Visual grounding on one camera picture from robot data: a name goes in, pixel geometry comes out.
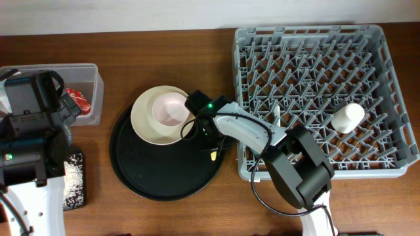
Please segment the pink bowl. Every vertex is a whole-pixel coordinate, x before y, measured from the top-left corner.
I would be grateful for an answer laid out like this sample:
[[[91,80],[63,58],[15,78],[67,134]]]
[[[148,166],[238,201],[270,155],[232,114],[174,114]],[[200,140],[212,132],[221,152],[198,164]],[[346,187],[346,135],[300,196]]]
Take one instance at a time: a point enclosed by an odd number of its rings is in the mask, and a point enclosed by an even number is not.
[[[185,107],[186,97],[177,92],[168,92],[156,98],[152,105],[153,118],[166,127],[183,124],[190,115]]]

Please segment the beige round plate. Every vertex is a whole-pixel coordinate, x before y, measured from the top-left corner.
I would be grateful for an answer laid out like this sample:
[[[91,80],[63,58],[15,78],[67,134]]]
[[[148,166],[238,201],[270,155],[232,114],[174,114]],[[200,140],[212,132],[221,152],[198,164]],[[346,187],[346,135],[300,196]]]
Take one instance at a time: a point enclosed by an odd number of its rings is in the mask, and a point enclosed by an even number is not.
[[[187,135],[192,129],[191,120],[194,115],[190,112],[187,120],[176,127],[166,127],[159,124],[152,115],[152,105],[156,98],[168,92],[177,92],[187,98],[183,90],[162,85],[148,89],[143,92],[135,101],[131,110],[131,124],[137,135],[144,141],[159,146],[174,144],[181,140],[182,135]]]

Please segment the red candy wrapper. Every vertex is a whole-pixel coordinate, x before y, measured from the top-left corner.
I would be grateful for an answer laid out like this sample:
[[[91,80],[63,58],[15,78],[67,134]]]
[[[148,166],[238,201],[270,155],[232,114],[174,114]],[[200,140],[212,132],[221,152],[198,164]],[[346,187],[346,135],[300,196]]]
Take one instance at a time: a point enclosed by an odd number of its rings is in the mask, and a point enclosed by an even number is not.
[[[66,92],[73,99],[73,101],[79,106],[79,108],[81,109],[82,115],[87,115],[88,113],[90,113],[91,105],[81,92],[75,89],[71,89],[71,88],[66,88]]]

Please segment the white plastic cup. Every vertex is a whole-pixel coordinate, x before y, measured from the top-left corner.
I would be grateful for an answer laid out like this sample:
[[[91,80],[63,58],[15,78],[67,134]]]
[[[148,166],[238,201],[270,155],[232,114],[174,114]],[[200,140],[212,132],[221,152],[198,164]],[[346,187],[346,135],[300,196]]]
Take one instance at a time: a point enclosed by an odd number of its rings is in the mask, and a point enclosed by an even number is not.
[[[333,114],[331,126],[340,133],[353,131],[365,117],[364,108],[357,103],[350,103]]]

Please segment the pile of rice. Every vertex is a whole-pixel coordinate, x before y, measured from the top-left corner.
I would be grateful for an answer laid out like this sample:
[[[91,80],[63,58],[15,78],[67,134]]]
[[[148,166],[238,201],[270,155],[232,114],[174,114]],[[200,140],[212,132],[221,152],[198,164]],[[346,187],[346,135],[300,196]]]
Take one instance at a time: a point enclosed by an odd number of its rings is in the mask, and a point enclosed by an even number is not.
[[[63,210],[73,210],[82,207],[84,203],[83,172],[75,164],[64,163],[64,203]]]

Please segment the yellow plastic fork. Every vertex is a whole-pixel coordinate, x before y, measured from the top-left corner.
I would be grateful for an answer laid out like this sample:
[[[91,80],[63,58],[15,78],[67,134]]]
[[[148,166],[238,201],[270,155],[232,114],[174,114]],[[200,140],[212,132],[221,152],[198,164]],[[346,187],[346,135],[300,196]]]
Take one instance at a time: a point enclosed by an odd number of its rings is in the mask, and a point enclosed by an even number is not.
[[[213,151],[213,152],[211,152],[211,160],[212,160],[212,161],[215,161],[215,160],[216,160],[216,158],[217,158],[217,151]]]

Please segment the white plastic fork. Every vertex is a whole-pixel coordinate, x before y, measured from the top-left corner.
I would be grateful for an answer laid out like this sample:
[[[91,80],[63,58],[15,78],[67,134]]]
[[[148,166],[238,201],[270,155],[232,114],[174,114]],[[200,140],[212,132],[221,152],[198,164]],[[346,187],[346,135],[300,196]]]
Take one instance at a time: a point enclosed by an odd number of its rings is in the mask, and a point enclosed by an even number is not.
[[[280,106],[276,105],[274,108],[274,115],[275,115],[275,124],[277,127],[281,126],[281,111],[280,111]]]

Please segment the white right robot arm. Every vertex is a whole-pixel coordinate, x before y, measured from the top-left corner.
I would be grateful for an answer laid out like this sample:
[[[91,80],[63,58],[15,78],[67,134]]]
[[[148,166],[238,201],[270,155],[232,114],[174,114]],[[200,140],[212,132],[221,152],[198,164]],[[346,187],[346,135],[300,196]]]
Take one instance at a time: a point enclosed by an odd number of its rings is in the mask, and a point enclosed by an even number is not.
[[[197,90],[184,103],[196,130],[212,142],[229,136],[244,143],[264,162],[280,196],[298,211],[304,235],[336,235],[328,207],[335,171],[308,129],[272,125],[222,95],[212,100]]]

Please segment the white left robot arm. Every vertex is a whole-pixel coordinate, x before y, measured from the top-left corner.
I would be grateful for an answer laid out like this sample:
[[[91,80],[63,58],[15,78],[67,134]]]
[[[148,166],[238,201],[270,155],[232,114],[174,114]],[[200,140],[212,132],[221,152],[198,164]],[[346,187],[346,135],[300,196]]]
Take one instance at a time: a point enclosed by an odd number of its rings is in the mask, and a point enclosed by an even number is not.
[[[1,120],[1,204],[12,235],[65,235],[65,160],[81,114],[55,71],[1,76],[10,111]]]

